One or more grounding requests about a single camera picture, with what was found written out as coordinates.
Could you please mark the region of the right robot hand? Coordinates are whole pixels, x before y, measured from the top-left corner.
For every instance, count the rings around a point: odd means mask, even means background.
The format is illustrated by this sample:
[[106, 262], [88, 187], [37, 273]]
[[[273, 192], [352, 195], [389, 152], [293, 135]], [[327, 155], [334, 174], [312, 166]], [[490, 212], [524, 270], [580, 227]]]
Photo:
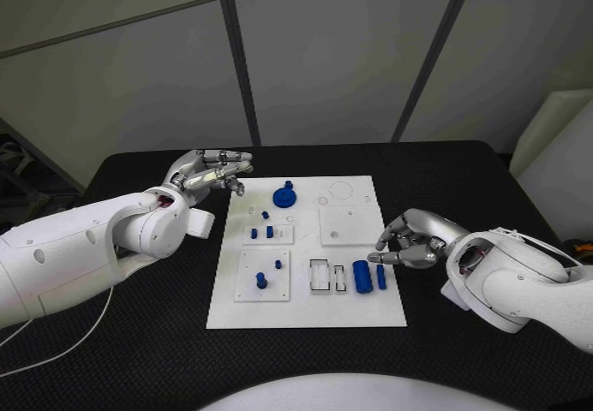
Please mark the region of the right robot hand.
[[390, 222], [367, 261], [428, 269], [449, 257], [461, 240], [469, 235], [448, 218], [417, 208], [407, 209]]

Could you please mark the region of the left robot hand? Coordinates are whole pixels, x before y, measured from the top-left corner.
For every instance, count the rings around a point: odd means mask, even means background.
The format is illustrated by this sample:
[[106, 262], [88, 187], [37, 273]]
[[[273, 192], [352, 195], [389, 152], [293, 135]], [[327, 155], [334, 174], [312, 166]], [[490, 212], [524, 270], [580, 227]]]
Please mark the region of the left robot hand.
[[169, 167], [162, 186], [179, 192], [191, 207], [204, 201], [213, 189], [227, 188], [243, 196], [246, 185], [237, 174], [254, 170], [253, 158], [249, 152], [192, 150]]

